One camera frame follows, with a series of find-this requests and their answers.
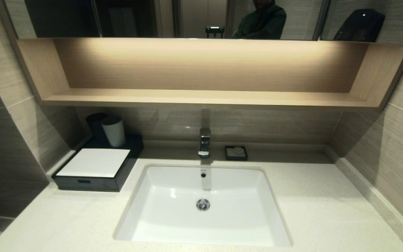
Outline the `black amenity drawer box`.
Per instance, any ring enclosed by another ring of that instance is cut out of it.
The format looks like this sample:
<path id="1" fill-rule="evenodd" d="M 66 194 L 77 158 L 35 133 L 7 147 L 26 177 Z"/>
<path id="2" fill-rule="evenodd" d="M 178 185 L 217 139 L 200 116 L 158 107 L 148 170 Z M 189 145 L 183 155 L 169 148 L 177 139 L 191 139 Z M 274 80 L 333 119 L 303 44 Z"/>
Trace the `black amenity drawer box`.
<path id="1" fill-rule="evenodd" d="M 58 176 L 113 178 L 121 191 L 143 147 L 141 135 L 128 135 L 121 147 L 101 144 L 91 138 L 54 172 L 52 179 Z"/>

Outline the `chrome faucet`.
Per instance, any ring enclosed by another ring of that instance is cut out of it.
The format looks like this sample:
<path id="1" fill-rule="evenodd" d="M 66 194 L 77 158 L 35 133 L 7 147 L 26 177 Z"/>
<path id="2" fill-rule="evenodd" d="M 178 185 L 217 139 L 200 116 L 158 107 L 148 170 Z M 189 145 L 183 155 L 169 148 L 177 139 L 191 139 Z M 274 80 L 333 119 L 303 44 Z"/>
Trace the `chrome faucet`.
<path id="1" fill-rule="evenodd" d="M 210 143 L 211 143 L 211 129 L 210 128 L 200 128 L 199 131 L 199 147 L 198 156 L 201 159 L 208 159 L 210 157 Z"/>

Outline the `black soap dish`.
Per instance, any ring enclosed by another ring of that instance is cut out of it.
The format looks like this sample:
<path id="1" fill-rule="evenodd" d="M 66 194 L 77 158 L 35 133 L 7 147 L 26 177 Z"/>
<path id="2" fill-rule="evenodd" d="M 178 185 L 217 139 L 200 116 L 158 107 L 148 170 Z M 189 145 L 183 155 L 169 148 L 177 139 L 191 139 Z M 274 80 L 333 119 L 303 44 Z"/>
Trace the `black soap dish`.
<path id="1" fill-rule="evenodd" d="M 242 147 L 245 150 L 245 154 L 242 156 L 235 155 L 232 151 L 233 147 L 237 147 L 237 146 L 225 146 L 226 160 L 229 160 L 229 161 L 247 161 L 248 160 L 248 154 L 247 154 L 246 148 L 244 146 L 238 146 L 238 147 Z"/>

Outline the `white cup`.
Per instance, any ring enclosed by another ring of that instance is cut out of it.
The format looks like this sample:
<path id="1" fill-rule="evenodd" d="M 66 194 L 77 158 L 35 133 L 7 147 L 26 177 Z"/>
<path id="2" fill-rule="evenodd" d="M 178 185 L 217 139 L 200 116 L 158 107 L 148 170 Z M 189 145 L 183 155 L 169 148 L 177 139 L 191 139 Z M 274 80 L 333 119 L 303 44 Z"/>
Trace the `white cup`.
<path id="1" fill-rule="evenodd" d="M 121 117 L 108 116 L 101 121 L 101 125 L 112 147 L 121 147 L 125 144 L 125 130 Z"/>

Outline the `white sink basin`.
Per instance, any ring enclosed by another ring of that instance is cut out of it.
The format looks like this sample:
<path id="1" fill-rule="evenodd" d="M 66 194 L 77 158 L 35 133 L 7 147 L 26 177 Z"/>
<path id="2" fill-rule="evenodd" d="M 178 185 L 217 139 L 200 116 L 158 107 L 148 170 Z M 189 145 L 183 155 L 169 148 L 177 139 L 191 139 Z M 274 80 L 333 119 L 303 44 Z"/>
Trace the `white sink basin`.
<path id="1" fill-rule="evenodd" d="M 199 211 L 196 202 L 211 207 Z M 258 167 L 147 165 L 114 239 L 134 242 L 291 247 L 267 175 Z"/>

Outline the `black cup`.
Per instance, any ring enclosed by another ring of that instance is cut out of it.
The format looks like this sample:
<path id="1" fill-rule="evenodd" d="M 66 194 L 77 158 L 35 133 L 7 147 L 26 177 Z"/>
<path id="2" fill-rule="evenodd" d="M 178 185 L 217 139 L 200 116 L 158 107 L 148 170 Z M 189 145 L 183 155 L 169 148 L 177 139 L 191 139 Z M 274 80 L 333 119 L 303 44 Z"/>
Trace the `black cup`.
<path id="1" fill-rule="evenodd" d="M 108 142 L 107 136 L 102 127 L 102 120 L 106 119 L 107 117 L 108 115 L 106 113 L 93 113 L 85 118 L 85 121 L 94 139 L 103 144 Z"/>

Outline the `light wooden wall shelf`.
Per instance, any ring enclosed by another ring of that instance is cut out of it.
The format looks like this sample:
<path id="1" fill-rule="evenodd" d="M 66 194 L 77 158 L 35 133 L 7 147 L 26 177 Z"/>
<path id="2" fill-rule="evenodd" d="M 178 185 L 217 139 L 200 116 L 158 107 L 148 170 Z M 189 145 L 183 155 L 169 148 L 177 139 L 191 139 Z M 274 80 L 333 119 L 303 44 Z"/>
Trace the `light wooden wall shelf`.
<path id="1" fill-rule="evenodd" d="M 172 38 L 16 40 L 42 105 L 382 110 L 403 45 Z"/>

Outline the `wall mirror cabinet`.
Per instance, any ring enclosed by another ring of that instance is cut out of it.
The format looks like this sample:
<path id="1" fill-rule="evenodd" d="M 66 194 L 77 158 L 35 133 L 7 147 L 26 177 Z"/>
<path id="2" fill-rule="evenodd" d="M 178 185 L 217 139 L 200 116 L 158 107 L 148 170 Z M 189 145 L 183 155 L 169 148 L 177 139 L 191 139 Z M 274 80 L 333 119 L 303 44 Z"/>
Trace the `wall mirror cabinet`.
<path id="1" fill-rule="evenodd" d="M 403 45 L 403 0 L 1 0 L 18 39 L 334 41 L 358 9 L 385 14 L 376 42 Z"/>

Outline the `black wall hair dryer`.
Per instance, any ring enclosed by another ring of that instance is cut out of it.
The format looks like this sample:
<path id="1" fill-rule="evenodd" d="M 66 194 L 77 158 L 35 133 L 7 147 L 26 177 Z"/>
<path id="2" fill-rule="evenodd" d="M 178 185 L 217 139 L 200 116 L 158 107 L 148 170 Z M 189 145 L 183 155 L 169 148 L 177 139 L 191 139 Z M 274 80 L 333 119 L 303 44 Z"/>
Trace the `black wall hair dryer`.
<path id="1" fill-rule="evenodd" d="M 334 41 L 376 42 L 385 14 L 374 9 L 353 11 L 334 35 Z"/>

